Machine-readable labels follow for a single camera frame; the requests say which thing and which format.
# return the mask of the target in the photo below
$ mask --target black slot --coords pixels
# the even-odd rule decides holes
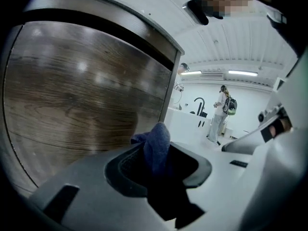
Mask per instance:
[[[64,186],[44,209],[44,214],[52,220],[61,223],[64,214],[78,193],[79,188],[75,186]]]
[[[239,167],[247,167],[248,163],[244,163],[241,161],[237,161],[237,160],[233,160],[232,162],[230,162],[230,164],[239,166]]]

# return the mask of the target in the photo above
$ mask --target white ceiling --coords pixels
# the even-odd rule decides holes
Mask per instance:
[[[121,0],[162,26],[185,50],[181,62],[191,70],[223,72],[229,81],[273,86],[297,61],[290,46],[270,25],[262,7],[252,5],[245,12],[223,20],[210,18],[200,26],[183,10],[188,0]],[[258,77],[228,74],[228,70],[258,72]]]

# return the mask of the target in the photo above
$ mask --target wooden panel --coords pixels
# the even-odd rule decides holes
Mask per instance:
[[[158,121],[170,71],[101,31],[25,24],[5,78],[4,110],[19,159],[39,186],[79,158],[129,144]]]

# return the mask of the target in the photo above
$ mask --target wall fixture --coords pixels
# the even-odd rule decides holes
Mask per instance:
[[[246,71],[238,71],[238,70],[229,70],[229,74],[258,76],[258,73],[256,72],[246,72]]]
[[[181,75],[200,75],[200,74],[202,74],[201,71],[193,71],[193,72],[181,73]]]

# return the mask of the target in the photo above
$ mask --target blue towel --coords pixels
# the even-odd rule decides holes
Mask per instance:
[[[143,147],[145,164],[154,178],[166,173],[167,155],[170,146],[170,133],[165,124],[157,123],[151,132],[132,136],[132,144],[145,142]]]

